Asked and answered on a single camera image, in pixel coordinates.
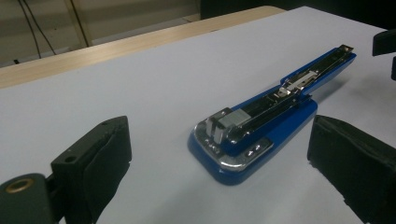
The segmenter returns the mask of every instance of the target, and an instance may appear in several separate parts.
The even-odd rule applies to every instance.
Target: wooden table edge
[[[0,68],[0,89],[61,74],[69,70],[104,62],[192,36],[203,35],[245,22],[255,21],[284,11],[277,7],[256,7],[208,20],[195,21],[143,35],[132,36],[86,49],[78,49],[40,60],[3,67]]]

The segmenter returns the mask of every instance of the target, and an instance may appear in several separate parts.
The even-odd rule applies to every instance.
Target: stapler
[[[280,85],[199,122],[189,138],[191,153],[220,183],[242,183],[313,118],[318,105],[310,93],[352,63],[352,50],[332,49]]]

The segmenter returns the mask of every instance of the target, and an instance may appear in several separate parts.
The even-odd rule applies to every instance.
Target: black plastic part
[[[390,77],[396,81],[396,57],[393,58],[393,63],[392,63],[392,74]]]
[[[55,159],[53,174],[0,186],[0,224],[91,224],[115,195],[132,159],[128,119],[97,125]]]
[[[374,36],[373,56],[396,51],[396,29],[381,32]]]
[[[57,185],[70,203],[69,224],[95,223],[115,195],[132,159],[126,117],[107,120],[80,138],[52,163]]]
[[[338,119],[316,116],[307,158],[363,221],[396,223],[396,149]]]
[[[43,175],[21,175],[0,186],[0,223],[55,223]]]

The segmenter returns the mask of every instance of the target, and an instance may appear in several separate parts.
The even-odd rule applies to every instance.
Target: wall
[[[97,38],[182,18],[198,10],[196,0],[25,1],[51,45],[71,50],[84,48],[86,42],[90,46]],[[50,52],[34,29],[40,50]],[[0,0],[0,63],[31,55],[37,55],[35,42],[18,0]]]

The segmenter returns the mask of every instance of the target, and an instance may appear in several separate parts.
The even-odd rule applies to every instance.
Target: stapler staple channel
[[[191,153],[220,183],[243,182],[315,115],[310,93],[352,63],[352,50],[332,49],[280,85],[199,122],[189,139]]]

